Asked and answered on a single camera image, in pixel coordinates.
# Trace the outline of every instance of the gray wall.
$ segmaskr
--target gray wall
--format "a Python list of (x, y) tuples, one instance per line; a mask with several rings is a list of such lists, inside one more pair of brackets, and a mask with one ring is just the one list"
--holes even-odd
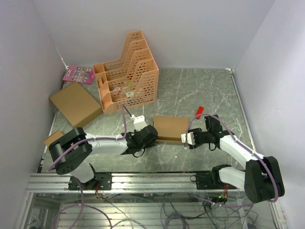
[(143, 30), (159, 67), (235, 68), (274, 0), (33, 0), (67, 64), (120, 57)]
[(277, 0), (235, 78), (257, 150), (275, 156), (290, 228), (304, 228), (305, 1)]
[(64, 66), (28, 0), (0, 1), (0, 224), (16, 220), (30, 173), (38, 165)]

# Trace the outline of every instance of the brown box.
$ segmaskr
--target brown box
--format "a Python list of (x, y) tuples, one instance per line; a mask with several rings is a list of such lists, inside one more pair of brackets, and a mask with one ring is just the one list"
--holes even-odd
[(61, 89), (50, 99), (74, 127), (84, 127), (102, 113), (101, 105), (78, 83)]
[(57, 130), (53, 134), (51, 134), (49, 137), (47, 137), (43, 142), (46, 144), (47, 147), (51, 145), (51, 143), (55, 142), (57, 139), (63, 136), (63, 133), (60, 130)]
[(158, 131), (158, 140), (163, 142), (181, 142), (181, 134), (185, 134), (189, 118), (155, 115), (153, 127)]

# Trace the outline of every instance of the red marker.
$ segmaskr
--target red marker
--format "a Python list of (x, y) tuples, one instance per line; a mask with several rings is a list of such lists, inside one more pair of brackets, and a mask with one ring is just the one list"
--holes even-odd
[(199, 115), (199, 114), (202, 114), (203, 110), (204, 110), (204, 107), (203, 107), (203, 106), (200, 106), (200, 107), (198, 108), (198, 110), (197, 110), (197, 112), (196, 112), (196, 115), (195, 115), (195, 116), (197, 116), (197, 115)]

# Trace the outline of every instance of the gray marble tabletop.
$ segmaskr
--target gray marble tabletop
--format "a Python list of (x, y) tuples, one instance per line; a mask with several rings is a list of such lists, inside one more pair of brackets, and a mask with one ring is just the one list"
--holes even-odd
[[(82, 86), (99, 101), (97, 84)], [(199, 106), (204, 112), (217, 114), (246, 145), (251, 147), (241, 105), (236, 95), (234, 83), (228, 70), (211, 69), (161, 69), (159, 74), (157, 102), (131, 108), (136, 116), (145, 115), (147, 124), (153, 124), (154, 115), (194, 117)], [(132, 120), (126, 116), (127, 128), (133, 131)], [(205, 130), (204, 119), (195, 120), (191, 128)], [(64, 134), (72, 130), (72, 125), (57, 112), (52, 133), (61, 130)], [(123, 133), (121, 112), (102, 114), (84, 127), (85, 132), (95, 135), (116, 135)], [(149, 148), (140, 158), (132, 155), (92, 155), (86, 159), (97, 172), (161, 172), (210, 170), (222, 164), (235, 168), (241, 166), (226, 152), (208, 146), (194, 150), (183, 145), (159, 142)], [(43, 156), (42, 172), (47, 172), (52, 159), (46, 151)]]

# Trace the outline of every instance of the pink box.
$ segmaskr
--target pink box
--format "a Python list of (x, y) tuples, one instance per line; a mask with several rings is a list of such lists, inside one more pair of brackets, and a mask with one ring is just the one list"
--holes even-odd
[(93, 68), (69, 65), (62, 80), (92, 84), (94, 80), (94, 70)]

